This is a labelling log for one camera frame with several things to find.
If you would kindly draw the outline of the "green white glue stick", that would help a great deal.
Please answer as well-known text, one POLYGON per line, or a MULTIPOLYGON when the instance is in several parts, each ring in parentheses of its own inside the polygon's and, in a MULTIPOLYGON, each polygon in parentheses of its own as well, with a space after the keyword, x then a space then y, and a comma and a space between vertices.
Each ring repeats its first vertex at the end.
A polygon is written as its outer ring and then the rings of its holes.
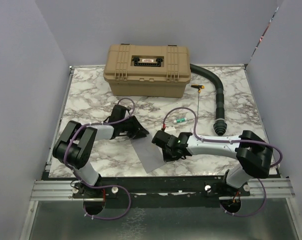
POLYGON ((183 122, 186 122, 186 121, 187 121, 187 119, 184 117, 184 118, 177 118, 173 122, 175 124, 178 124, 178 123, 183 123, 183 122))

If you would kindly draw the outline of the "grey envelope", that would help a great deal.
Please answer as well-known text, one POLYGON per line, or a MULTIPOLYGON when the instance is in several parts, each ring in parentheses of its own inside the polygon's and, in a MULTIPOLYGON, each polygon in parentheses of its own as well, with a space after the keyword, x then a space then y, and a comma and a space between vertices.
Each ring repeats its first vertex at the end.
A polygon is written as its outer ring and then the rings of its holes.
POLYGON ((131 140, 133 149, 147 174, 165 165, 162 151, 152 143, 152 139, 153 136, 149 134, 147 137, 131 140))

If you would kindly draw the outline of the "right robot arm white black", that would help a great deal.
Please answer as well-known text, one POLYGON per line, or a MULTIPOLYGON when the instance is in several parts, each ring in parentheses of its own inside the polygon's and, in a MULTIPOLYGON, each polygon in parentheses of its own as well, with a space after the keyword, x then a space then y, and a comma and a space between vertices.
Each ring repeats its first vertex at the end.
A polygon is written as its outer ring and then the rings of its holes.
POLYGON ((269 177, 273 148, 250 130, 235 136, 198 136, 181 132, 178 136, 164 130, 156 132, 152 144, 162 149, 165 162, 185 159, 189 156, 212 155, 235 159, 238 164, 229 169, 220 189, 231 196, 252 178, 269 177))

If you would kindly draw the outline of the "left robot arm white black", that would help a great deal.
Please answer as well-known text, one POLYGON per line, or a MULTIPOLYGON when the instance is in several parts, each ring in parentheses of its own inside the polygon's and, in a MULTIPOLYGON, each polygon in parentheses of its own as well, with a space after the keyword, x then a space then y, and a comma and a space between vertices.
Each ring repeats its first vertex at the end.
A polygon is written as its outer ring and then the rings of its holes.
POLYGON ((69 121, 53 147, 52 156, 85 182, 85 193, 94 198, 102 190, 99 183, 101 175, 89 161, 94 142, 117 137, 144 139, 149 134, 127 107, 117 104, 102 123, 81 124, 69 121))

